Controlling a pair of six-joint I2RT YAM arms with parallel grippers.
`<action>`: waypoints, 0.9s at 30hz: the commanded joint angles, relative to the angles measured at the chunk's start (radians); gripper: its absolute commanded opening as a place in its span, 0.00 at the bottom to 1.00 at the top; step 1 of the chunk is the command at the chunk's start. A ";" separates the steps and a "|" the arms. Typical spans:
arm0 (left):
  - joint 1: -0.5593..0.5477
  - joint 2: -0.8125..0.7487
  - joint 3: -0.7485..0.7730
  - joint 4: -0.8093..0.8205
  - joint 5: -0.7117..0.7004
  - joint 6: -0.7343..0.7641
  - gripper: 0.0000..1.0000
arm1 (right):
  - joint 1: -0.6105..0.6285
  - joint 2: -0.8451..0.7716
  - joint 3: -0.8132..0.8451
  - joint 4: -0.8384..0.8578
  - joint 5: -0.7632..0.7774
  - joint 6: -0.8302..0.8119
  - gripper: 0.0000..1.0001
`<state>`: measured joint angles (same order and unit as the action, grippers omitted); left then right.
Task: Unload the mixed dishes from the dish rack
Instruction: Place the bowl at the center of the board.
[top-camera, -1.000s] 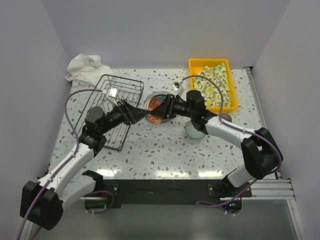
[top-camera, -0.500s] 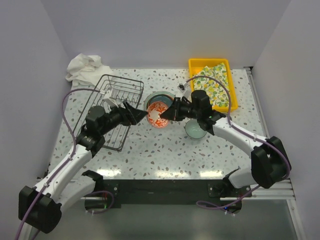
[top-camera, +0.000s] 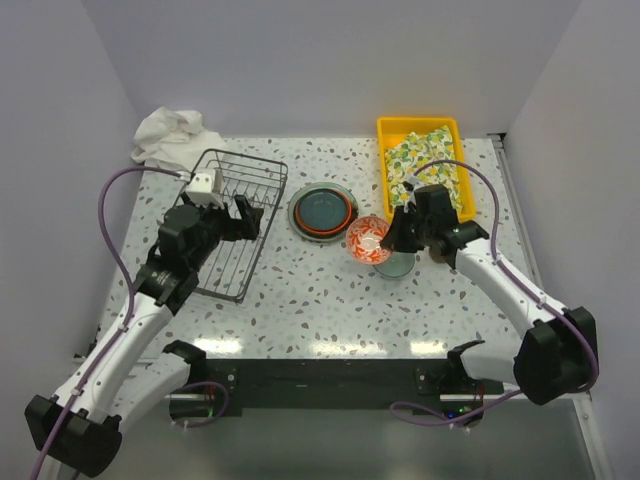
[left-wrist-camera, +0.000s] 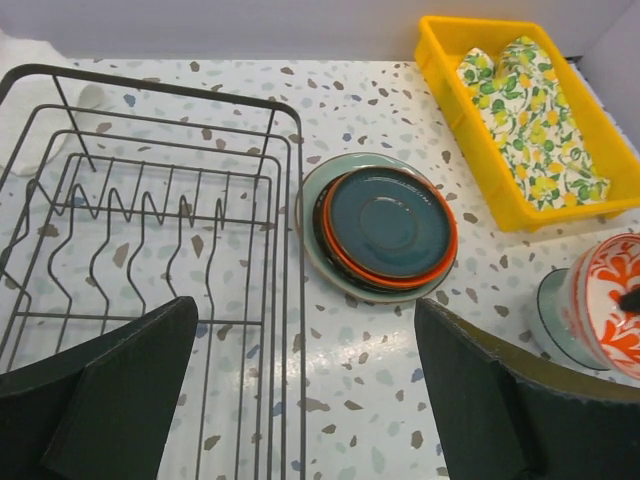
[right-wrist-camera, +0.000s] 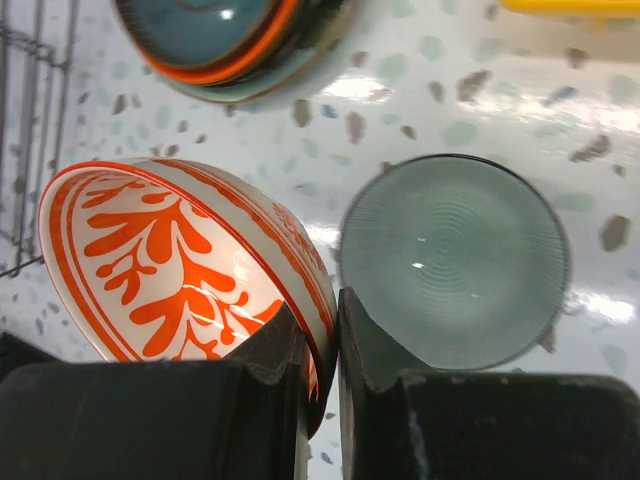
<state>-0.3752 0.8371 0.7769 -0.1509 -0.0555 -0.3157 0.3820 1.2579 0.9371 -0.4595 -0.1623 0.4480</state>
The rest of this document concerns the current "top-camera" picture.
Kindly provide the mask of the white red patterned bowl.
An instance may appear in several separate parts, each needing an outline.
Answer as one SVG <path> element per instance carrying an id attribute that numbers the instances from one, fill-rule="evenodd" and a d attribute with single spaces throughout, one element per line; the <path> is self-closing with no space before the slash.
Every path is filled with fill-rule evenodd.
<path id="1" fill-rule="evenodd" d="M 345 241 L 348 253 L 364 265 L 379 265 L 387 261 L 392 251 L 381 245 L 390 225 L 377 216 L 364 216 L 347 229 Z"/>

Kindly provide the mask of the light green floral plate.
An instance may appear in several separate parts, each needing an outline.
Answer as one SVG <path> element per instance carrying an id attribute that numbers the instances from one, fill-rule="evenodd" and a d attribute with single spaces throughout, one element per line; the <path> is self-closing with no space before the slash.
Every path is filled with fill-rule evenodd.
<path id="1" fill-rule="evenodd" d="M 352 192 L 332 182 L 315 182 L 299 189 L 287 208 L 291 228 L 303 239 L 316 243 L 341 240 L 358 218 L 359 207 Z"/>

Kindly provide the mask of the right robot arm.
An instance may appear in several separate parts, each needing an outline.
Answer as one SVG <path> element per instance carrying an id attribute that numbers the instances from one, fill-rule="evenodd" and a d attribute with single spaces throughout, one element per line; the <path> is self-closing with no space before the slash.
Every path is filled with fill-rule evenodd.
<path id="1" fill-rule="evenodd" d="M 514 349 L 475 340 L 450 350 L 448 386 L 466 393 L 480 380 L 509 383 L 537 405 L 587 387 L 598 371 L 591 313 L 566 307 L 515 269 L 485 229 L 459 220 L 444 186 L 412 186 L 409 193 L 407 204 L 396 207 L 382 246 L 403 253 L 428 250 L 473 282 L 521 340 Z"/>

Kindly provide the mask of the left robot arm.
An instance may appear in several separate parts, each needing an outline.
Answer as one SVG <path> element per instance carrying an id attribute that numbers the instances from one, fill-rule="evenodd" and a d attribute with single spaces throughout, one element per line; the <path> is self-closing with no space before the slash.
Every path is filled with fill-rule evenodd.
<path id="1" fill-rule="evenodd" d="M 146 262 L 126 280 L 128 296 L 117 320 L 51 396 L 36 395 L 27 404 L 25 418 L 41 457 L 95 478 L 117 455 L 126 422 L 175 390 L 196 392 L 205 385 L 203 351 L 175 341 L 154 370 L 138 375 L 130 390 L 123 388 L 148 344 L 198 287 L 200 270 L 218 245 L 258 239 L 263 209 L 243 195 L 234 202 L 238 217 L 227 204 L 189 199 L 164 214 Z"/>

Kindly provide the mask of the light green bowl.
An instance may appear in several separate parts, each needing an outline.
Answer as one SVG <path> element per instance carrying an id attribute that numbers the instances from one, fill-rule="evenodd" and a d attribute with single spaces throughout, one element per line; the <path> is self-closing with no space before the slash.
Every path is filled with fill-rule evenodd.
<path id="1" fill-rule="evenodd" d="M 408 275 L 414 265 L 413 253 L 394 252 L 386 261 L 374 265 L 373 268 L 383 278 L 397 280 Z"/>

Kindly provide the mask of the beige brown cup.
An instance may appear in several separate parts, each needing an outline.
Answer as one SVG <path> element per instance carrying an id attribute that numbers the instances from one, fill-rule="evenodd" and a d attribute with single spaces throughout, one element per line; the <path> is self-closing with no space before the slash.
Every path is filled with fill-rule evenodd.
<path id="1" fill-rule="evenodd" d="M 432 246 L 429 248 L 429 256 L 437 264 L 449 264 L 447 249 Z"/>

